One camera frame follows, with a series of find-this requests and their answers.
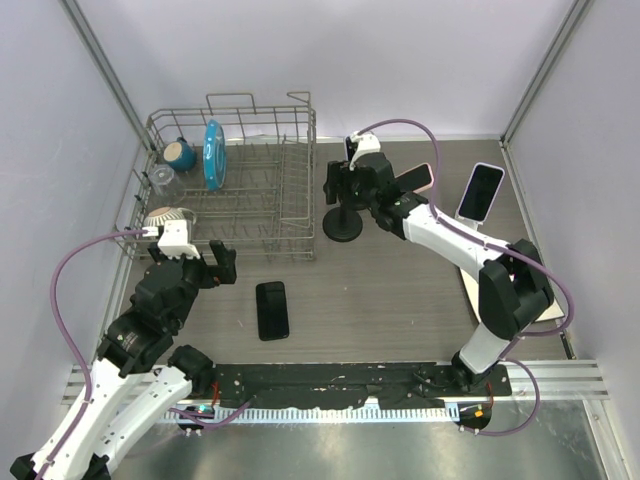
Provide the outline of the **black front phone stand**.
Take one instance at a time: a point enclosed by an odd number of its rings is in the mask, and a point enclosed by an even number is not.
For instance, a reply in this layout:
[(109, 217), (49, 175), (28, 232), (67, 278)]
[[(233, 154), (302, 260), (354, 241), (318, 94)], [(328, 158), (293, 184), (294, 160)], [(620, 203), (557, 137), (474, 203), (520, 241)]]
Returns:
[(363, 221), (357, 211), (343, 204), (338, 204), (324, 215), (322, 230), (330, 240), (347, 243), (360, 236), (363, 230)]

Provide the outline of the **black phone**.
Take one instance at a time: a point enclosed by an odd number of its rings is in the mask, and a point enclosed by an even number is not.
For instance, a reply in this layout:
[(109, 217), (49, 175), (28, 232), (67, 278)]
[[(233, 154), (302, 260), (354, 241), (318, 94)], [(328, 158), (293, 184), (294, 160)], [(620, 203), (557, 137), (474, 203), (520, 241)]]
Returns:
[(285, 285), (282, 281), (256, 286), (258, 336), (261, 341), (285, 339), (290, 334)]

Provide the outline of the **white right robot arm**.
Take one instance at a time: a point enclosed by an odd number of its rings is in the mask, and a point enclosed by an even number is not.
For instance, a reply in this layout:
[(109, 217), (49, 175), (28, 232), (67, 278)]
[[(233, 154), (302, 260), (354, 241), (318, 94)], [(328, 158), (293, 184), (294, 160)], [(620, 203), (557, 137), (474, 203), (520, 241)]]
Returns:
[(351, 242), (362, 232), (360, 213), (366, 210), (381, 229), (435, 252), (477, 282), (481, 322), (451, 360), (453, 386), (472, 395), (516, 337), (553, 304), (554, 294), (531, 242), (482, 236), (449, 217), (424, 197), (433, 185), (428, 164), (397, 175), (381, 152), (355, 163), (331, 161), (322, 229), (335, 242)]

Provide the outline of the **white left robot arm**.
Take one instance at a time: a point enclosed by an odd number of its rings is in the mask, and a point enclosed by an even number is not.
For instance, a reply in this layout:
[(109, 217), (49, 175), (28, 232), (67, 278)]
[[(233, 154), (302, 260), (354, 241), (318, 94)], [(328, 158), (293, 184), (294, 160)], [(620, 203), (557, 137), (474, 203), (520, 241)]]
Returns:
[(154, 262), (137, 283), (130, 307), (107, 329), (92, 365), (82, 368), (84, 388), (50, 439), (14, 460), (14, 478), (109, 479), (165, 411), (211, 391), (213, 361), (186, 345), (174, 350), (143, 393), (124, 402), (172, 348), (199, 292), (235, 283), (235, 250), (219, 240), (209, 246), (213, 265), (200, 255), (172, 259), (157, 244), (150, 246)]

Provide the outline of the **lilac case phone rear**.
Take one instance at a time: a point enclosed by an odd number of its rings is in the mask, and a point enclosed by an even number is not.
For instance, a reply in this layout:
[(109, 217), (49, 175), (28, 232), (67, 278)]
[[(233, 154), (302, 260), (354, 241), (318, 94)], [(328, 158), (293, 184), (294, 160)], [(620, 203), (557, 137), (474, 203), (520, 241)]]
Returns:
[(344, 147), (345, 147), (346, 160), (351, 161), (357, 151), (357, 143), (354, 142), (350, 136), (347, 136), (344, 139)]

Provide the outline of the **lilac case phone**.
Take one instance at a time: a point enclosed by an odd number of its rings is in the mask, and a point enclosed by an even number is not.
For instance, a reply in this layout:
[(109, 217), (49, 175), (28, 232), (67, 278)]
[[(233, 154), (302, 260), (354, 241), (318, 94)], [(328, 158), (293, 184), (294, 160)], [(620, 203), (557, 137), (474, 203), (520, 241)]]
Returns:
[(357, 151), (357, 143), (354, 142), (350, 136), (347, 136), (344, 139), (344, 147), (345, 147), (346, 160), (351, 161)]
[(498, 166), (476, 163), (467, 182), (457, 215), (483, 223), (489, 215), (504, 179), (505, 171)]

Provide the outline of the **white angled phone stand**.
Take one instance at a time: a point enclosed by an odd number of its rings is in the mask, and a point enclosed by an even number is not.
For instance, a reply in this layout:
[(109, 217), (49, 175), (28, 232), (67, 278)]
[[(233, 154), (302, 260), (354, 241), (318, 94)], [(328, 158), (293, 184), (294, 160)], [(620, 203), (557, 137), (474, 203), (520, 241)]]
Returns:
[(454, 218), (459, 223), (465, 225), (466, 227), (474, 231), (478, 231), (479, 228), (482, 226), (482, 222), (463, 217), (458, 212), (455, 213)]

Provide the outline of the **lilac case phone right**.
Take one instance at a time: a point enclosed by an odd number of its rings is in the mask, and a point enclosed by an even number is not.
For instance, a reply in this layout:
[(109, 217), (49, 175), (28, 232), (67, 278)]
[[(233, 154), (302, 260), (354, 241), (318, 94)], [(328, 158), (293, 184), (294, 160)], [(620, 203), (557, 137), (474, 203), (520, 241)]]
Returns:
[(483, 223), (489, 215), (504, 179), (505, 171), (498, 166), (476, 163), (467, 182), (457, 215)]

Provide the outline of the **clear drinking glass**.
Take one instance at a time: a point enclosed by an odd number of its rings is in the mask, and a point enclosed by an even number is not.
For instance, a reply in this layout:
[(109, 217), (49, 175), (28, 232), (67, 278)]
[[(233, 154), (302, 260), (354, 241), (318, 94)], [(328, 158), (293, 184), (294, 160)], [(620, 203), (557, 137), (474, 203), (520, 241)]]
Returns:
[(148, 179), (154, 193), (168, 202), (178, 202), (185, 194), (185, 186), (179, 175), (168, 165), (153, 167)]

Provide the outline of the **blue ceramic mug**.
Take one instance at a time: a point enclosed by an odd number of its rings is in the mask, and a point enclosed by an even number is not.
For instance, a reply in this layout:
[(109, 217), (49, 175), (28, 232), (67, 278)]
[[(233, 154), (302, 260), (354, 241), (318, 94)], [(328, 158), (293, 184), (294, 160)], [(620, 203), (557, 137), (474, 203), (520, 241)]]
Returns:
[(163, 160), (172, 170), (186, 173), (196, 166), (197, 155), (183, 137), (178, 137), (165, 147)]

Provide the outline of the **blue plate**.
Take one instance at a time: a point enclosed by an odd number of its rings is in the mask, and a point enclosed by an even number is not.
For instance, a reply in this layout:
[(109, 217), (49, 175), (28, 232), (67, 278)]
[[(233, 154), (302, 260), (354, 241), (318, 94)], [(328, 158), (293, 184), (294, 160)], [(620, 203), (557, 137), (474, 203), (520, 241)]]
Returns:
[(214, 119), (208, 121), (205, 129), (202, 161), (207, 189), (220, 190), (226, 178), (226, 142), (222, 125)]

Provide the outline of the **white flat board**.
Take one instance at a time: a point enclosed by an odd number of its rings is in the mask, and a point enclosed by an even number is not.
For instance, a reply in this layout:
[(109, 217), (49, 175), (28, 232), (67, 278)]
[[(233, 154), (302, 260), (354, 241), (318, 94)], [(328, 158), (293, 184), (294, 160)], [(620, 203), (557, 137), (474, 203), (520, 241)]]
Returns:
[[(471, 275), (469, 275), (464, 270), (460, 269), (459, 273), (467, 298), (471, 305), (471, 309), (476, 317), (476, 320), (481, 323), (482, 319), (479, 312), (479, 284)], [(548, 307), (537, 319), (534, 320), (534, 322), (541, 323), (546, 321), (556, 321), (562, 319), (564, 315), (565, 313), (563, 309), (559, 305), (558, 301), (555, 300), (550, 307)]]

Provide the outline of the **left aluminium frame post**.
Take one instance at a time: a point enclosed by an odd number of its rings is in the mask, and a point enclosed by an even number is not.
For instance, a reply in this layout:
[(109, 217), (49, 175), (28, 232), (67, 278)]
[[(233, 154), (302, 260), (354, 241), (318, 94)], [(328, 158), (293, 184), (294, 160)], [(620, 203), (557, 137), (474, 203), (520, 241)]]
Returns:
[(59, 5), (76, 31), (78, 38), (87, 50), (94, 66), (101, 75), (116, 105), (123, 113), (139, 142), (147, 151), (155, 151), (156, 146), (147, 132), (142, 120), (129, 99), (116, 71), (104, 51), (89, 20), (76, 0), (60, 0)]

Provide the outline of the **aluminium frame post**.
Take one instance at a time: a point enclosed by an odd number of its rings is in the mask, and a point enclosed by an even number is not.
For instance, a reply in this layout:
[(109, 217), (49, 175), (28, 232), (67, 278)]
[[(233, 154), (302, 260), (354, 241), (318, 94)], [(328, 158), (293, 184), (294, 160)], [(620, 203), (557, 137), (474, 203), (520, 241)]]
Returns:
[(514, 139), (518, 129), (531, 110), (534, 101), (551, 77), (555, 67), (593, 4), (593, 0), (574, 0), (571, 2), (570, 8), (554, 34), (500, 138), (500, 142), (504, 147), (509, 145)]
[(156, 146), (147, 132), (142, 120), (129, 99), (116, 71), (104, 51), (89, 20), (76, 0), (60, 0), (59, 5), (76, 31), (78, 38), (87, 50), (94, 66), (101, 75), (116, 105), (123, 113), (139, 142), (147, 151), (155, 151)]

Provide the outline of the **right aluminium frame post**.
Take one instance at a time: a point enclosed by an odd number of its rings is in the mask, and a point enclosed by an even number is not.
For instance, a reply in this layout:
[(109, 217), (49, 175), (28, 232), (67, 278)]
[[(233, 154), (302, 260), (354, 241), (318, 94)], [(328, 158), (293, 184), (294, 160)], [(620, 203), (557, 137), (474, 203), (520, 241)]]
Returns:
[(593, 0), (574, 0), (571, 2), (570, 8), (554, 34), (500, 138), (500, 142), (504, 147), (509, 145), (514, 139), (518, 129), (531, 110), (534, 101), (551, 77), (555, 67), (593, 4)]

